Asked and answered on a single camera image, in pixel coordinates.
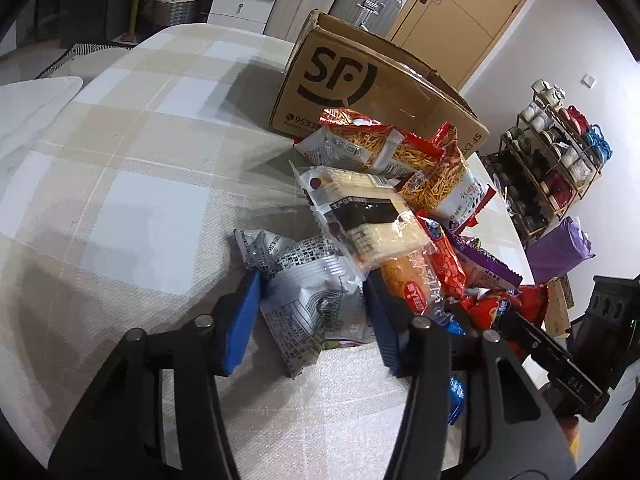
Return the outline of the white side table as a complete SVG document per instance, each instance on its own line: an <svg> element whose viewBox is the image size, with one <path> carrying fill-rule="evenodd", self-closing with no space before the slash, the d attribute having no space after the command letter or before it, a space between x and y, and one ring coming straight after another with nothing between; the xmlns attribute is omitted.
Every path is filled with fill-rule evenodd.
<svg viewBox="0 0 640 480"><path fill-rule="evenodd" d="M1 87L1 177L14 171L54 118L81 90L78 76L33 79Z"/></svg>

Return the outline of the orange bread snack pack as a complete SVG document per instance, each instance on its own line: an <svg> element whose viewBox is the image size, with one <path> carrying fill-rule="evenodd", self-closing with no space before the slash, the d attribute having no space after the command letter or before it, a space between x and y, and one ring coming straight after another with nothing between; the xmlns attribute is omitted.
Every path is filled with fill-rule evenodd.
<svg viewBox="0 0 640 480"><path fill-rule="evenodd" d="M420 250L387 261L381 266L382 279L387 291L405 300L416 315L426 316L446 328L452 321L442 296L442 286Z"/></svg>

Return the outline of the silver suitcase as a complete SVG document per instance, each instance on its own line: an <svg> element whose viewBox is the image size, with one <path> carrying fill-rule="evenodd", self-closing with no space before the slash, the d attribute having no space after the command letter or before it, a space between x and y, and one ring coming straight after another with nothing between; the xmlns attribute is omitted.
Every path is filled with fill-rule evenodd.
<svg viewBox="0 0 640 480"><path fill-rule="evenodd" d="M381 37L392 28L402 0L335 0L329 14Z"/></svg>

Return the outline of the plaid table cloth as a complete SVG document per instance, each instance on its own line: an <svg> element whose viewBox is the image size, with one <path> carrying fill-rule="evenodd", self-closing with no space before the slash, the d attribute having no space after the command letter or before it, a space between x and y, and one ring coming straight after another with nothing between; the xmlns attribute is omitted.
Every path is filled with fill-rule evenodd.
<svg viewBox="0 0 640 480"><path fill-rule="evenodd" d="M2 188L1 408L41 463L126 330L173 330L236 289L235 231L317 233L292 142L269 128L291 50L165 29L87 84ZM291 378L263 322L217 387L245 479L382 478L407 393L373 344Z"/></svg>

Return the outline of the blue Oreo pack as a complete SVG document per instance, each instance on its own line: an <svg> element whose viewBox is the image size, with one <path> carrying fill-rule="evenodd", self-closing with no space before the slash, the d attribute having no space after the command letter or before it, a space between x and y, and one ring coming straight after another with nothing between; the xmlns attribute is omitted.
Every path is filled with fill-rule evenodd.
<svg viewBox="0 0 640 480"><path fill-rule="evenodd" d="M453 335L465 336L465 330L454 319L450 318L450 321L445 325L446 331ZM458 377L456 372L453 372L449 378L449 412L448 412L448 425L454 426L459 419L464 408L465 401L465 388L463 382Z"/></svg>

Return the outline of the brown SF cardboard box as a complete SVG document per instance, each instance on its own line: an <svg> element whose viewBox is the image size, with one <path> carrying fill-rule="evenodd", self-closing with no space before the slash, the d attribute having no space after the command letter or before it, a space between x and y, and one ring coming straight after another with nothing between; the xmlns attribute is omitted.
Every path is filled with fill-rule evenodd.
<svg viewBox="0 0 640 480"><path fill-rule="evenodd" d="M489 136L436 70L380 36L313 10L286 64L270 126L304 138L319 128L327 108L356 110L424 139L449 122L464 156Z"/></svg>

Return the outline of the large noodle snack bag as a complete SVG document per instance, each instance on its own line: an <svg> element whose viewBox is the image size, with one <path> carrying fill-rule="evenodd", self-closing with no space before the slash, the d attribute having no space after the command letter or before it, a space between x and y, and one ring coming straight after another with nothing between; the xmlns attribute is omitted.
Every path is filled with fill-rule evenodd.
<svg viewBox="0 0 640 480"><path fill-rule="evenodd" d="M472 173L453 125L444 122L431 142L444 151L440 161L408 177L397 191L413 210L423 210L448 231L461 234L477 224L476 216L496 191Z"/></svg>

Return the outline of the red orange cookie pack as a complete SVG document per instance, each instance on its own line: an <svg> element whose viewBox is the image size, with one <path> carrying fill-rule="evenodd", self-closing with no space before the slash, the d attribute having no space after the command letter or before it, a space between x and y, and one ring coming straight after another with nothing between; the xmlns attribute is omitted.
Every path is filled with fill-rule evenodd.
<svg viewBox="0 0 640 480"><path fill-rule="evenodd" d="M455 300L461 299L465 293L466 275L446 231L423 210L416 213L416 218L433 245L427 257L442 285L442 292Z"/></svg>

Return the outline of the shoe rack with shoes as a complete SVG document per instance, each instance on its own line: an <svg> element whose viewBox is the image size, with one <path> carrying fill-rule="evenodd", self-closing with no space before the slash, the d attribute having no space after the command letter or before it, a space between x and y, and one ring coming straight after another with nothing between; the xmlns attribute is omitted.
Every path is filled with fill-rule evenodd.
<svg viewBox="0 0 640 480"><path fill-rule="evenodd" d="M538 79L532 91L498 151L482 158L524 246L568 215L612 157L600 126L566 104L562 88Z"/></svg>

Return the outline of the clear wafer biscuit pack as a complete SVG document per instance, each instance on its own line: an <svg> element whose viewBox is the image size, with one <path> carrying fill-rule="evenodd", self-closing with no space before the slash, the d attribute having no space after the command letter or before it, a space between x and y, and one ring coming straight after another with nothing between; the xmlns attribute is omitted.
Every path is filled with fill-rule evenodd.
<svg viewBox="0 0 640 480"><path fill-rule="evenodd" d="M428 237L387 179L329 166L293 166L323 235L361 276L427 245Z"/></svg>

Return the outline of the silver grey snack bag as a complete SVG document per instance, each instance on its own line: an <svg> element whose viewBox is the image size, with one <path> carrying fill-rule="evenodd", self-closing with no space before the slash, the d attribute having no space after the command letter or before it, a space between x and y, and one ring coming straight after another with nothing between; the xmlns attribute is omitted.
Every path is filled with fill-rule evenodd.
<svg viewBox="0 0 640 480"><path fill-rule="evenodd" d="M260 312L278 345L288 376L316 364L324 350L374 341L362 279L330 240L306 240L266 230L236 230L247 269L266 280Z"/></svg>

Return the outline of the red snack pouch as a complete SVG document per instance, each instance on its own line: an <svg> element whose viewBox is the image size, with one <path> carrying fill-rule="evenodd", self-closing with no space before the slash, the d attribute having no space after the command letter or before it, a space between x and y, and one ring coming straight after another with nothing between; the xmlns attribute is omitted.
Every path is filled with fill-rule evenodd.
<svg viewBox="0 0 640 480"><path fill-rule="evenodd" d="M494 330L506 312L518 312L529 323L540 327L549 305L548 286L521 285L517 290L491 289L484 295L464 297L460 304L478 331Z"/></svg>

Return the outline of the purple grape candy bag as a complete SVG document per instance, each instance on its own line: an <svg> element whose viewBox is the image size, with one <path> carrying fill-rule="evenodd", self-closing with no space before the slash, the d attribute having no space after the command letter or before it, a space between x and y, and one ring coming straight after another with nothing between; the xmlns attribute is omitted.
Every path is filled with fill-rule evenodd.
<svg viewBox="0 0 640 480"><path fill-rule="evenodd" d="M461 236L445 231L465 274L466 288L515 290L522 277L485 249L464 240Z"/></svg>

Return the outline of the small noodle snack bag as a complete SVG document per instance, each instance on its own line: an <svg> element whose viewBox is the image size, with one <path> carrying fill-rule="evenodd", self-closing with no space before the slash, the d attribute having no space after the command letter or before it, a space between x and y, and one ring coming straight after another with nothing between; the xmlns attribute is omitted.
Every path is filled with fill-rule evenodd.
<svg viewBox="0 0 640 480"><path fill-rule="evenodd" d="M326 108L319 128L294 144L308 162L403 179L430 171L444 150L412 132L382 124L349 108Z"/></svg>

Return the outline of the wooden door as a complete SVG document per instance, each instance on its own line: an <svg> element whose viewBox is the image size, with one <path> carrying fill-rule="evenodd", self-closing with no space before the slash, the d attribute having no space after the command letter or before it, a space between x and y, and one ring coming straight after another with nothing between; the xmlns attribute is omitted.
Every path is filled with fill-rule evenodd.
<svg viewBox="0 0 640 480"><path fill-rule="evenodd" d="M462 89L527 0L407 0L387 38Z"/></svg>

